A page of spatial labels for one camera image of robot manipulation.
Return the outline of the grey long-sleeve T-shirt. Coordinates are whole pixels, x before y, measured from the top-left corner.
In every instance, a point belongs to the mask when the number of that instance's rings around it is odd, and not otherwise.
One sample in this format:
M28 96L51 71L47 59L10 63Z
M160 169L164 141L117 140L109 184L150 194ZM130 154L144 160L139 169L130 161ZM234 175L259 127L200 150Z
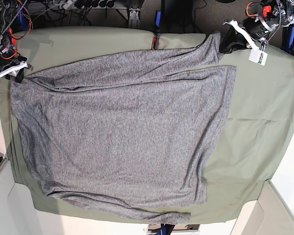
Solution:
M205 203L203 169L229 113L236 67L221 36L199 46L129 51L11 82L23 157L45 195L78 208L179 224Z

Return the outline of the orange black clamp centre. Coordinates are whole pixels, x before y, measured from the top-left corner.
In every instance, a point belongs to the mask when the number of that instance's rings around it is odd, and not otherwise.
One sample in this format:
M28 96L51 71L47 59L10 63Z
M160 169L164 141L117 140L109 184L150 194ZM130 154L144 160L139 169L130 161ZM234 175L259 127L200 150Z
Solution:
M151 46L151 49L152 49L152 50L158 50L158 49L159 49L160 37L161 37L161 34L160 34L160 33L157 33L157 34L153 37L153 40L152 40L152 46Z

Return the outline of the orange black clamp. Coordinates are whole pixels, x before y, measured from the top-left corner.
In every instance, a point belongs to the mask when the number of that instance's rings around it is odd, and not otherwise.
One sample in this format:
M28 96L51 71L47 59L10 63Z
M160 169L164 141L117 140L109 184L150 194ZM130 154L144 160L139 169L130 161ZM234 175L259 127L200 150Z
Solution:
M175 225L161 224L161 227L157 230L157 235L171 235Z
M151 46L151 49L152 49L152 50L158 50L158 49L159 49L160 37L161 37L161 34L160 34L160 33L157 33L157 34L153 37L153 40L152 40L152 46Z

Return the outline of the white power strip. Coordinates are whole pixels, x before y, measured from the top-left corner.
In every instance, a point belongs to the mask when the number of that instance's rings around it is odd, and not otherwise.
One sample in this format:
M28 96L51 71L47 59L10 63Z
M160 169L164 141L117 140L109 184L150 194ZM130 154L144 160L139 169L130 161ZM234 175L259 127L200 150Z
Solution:
M52 0L56 9L71 10L74 7L74 0Z

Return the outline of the orange black clamp bottom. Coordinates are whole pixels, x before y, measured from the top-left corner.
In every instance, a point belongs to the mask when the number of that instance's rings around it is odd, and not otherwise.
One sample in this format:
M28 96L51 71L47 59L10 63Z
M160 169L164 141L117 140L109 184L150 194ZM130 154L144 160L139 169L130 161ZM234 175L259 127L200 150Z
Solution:
M161 224L161 227L157 230L157 235L171 235L175 225Z

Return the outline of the metal table bracket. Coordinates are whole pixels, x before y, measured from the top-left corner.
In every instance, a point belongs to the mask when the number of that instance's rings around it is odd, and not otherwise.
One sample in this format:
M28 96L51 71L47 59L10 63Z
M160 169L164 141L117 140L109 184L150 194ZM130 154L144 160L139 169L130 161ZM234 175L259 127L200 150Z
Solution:
M128 10L128 27L139 29L140 27L140 9L129 8Z

